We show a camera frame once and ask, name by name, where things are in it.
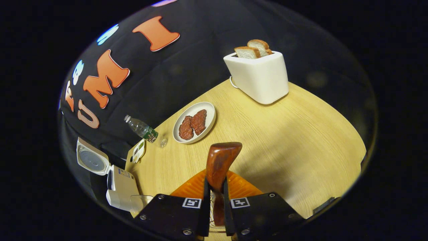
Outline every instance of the bottle label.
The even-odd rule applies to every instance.
[[[148,140],[150,143],[153,143],[158,137],[158,133],[149,127],[147,133],[143,136],[144,139]]]

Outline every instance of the orange letter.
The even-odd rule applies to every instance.
[[[67,82],[67,87],[65,88],[65,100],[71,108],[71,111],[74,112],[74,99],[71,97],[70,81]]]
[[[140,32],[146,36],[152,44],[150,50],[153,52],[160,50],[180,37],[179,33],[169,32],[159,21],[161,18],[161,16],[157,16],[149,19],[132,30],[133,33]]]
[[[86,114],[88,114],[92,118],[92,121],[84,117],[83,114],[80,112],[80,110],[83,110]],[[79,118],[79,120],[83,121],[86,125],[94,129],[100,126],[100,121],[98,120],[98,118],[94,115],[94,113],[92,113],[92,111],[90,111],[86,106],[83,105],[83,102],[81,99],[79,100],[79,111],[77,112],[77,117]]]
[[[110,87],[108,79],[111,80],[111,84],[114,88],[120,86],[120,84],[128,77],[129,69],[120,67],[110,56],[111,50],[105,51],[97,62],[98,76],[88,76],[83,83],[83,90],[88,91],[91,95],[100,103],[101,109],[104,109],[108,103],[108,97],[101,95],[113,94],[113,90]]]

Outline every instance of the wooden handle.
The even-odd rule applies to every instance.
[[[224,225],[223,182],[242,149],[240,142],[212,144],[208,152],[206,177],[215,195],[213,216],[216,226]]]

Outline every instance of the speaker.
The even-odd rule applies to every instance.
[[[90,172],[104,176],[110,170],[108,156],[80,137],[77,139],[76,154],[77,163]]]

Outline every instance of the orange base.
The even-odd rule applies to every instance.
[[[203,199],[205,175],[206,169],[191,177],[170,195]],[[257,187],[232,171],[228,171],[226,176],[229,187],[229,199],[263,194]]]

